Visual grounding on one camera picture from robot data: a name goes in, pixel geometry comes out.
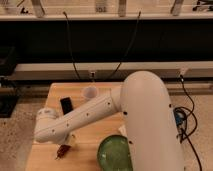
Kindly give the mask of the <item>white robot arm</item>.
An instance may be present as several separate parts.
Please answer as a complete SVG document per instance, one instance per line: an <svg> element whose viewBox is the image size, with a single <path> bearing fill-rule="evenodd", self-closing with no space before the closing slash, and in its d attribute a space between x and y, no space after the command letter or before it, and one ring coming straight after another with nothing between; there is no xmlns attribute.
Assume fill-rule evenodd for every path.
<svg viewBox="0 0 213 171"><path fill-rule="evenodd" d="M38 112L35 140L60 144L70 132L115 113L124 116L133 171L184 171L184 159L168 90L149 71L130 74L115 88L59 117Z"/></svg>

